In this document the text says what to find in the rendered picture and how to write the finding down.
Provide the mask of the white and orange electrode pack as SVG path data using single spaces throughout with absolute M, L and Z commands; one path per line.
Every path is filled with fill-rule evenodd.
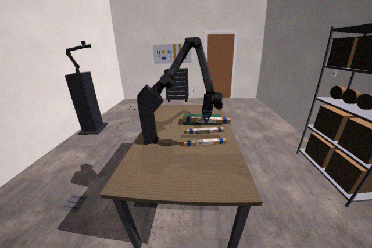
M 208 122 L 205 122 L 205 119 L 203 117 L 183 116 L 183 122 L 230 124 L 230 121 L 231 121 L 230 118 L 226 117 L 210 117 Z

